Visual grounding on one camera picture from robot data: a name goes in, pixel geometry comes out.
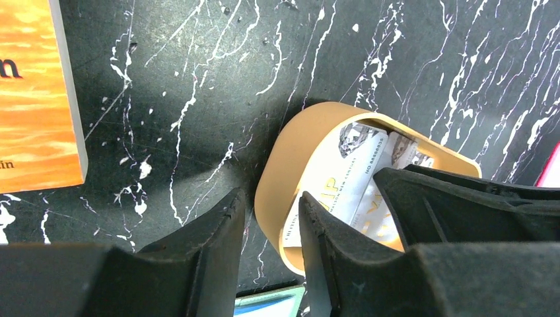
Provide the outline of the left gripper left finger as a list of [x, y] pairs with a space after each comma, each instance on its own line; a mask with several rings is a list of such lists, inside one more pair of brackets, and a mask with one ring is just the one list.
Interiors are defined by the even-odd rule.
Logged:
[[130, 253], [109, 244], [1, 247], [2, 316], [232, 316], [246, 212], [233, 189]]

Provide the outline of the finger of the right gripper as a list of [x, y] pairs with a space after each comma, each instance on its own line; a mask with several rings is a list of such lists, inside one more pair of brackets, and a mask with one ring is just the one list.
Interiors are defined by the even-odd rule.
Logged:
[[404, 169], [373, 179], [404, 249], [415, 244], [558, 242], [559, 201], [503, 197]]
[[408, 165], [404, 170], [488, 194], [519, 199], [559, 201], [559, 188], [537, 188], [494, 182], [413, 164]]

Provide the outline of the green card holder wallet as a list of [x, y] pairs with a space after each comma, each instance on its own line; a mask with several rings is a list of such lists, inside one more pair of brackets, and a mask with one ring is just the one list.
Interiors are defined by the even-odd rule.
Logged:
[[297, 285], [268, 291], [235, 300], [234, 317], [295, 317], [299, 316], [305, 286]]

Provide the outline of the tan oval tray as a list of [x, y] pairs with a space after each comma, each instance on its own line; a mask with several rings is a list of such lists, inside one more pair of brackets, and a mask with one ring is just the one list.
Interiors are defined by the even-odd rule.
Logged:
[[304, 259], [300, 247], [286, 247], [283, 233], [289, 211], [298, 201], [300, 181], [308, 172], [308, 163], [316, 158], [316, 149], [325, 137], [352, 122], [374, 122], [406, 137], [416, 139], [419, 150], [433, 157], [435, 169], [480, 178], [476, 161], [457, 153], [414, 129], [378, 112], [341, 102], [320, 102], [301, 110], [279, 133], [264, 167], [254, 198], [257, 222], [283, 263], [303, 276]]

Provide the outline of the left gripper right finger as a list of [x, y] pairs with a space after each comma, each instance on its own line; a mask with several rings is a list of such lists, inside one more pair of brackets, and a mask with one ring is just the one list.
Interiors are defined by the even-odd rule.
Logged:
[[299, 201], [312, 316], [558, 316], [559, 244], [418, 244], [399, 252]]

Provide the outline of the silver VIP card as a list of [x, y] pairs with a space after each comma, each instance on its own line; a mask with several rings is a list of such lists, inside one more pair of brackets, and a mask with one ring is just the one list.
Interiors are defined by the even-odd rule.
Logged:
[[361, 233], [374, 237], [366, 218], [368, 196], [375, 191], [372, 175], [385, 163], [390, 133], [363, 123], [349, 123], [329, 133], [307, 164], [282, 234], [286, 248], [302, 245], [299, 199], [308, 193], [329, 213]]
[[[431, 168], [434, 162], [434, 158], [418, 150], [418, 142], [392, 131], [374, 172], [383, 168], [405, 168], [410, 164]], [[391, 212], [373, 179], [368, 183], [351, 220], [351, 226], [385, 246], [403, 250]]]

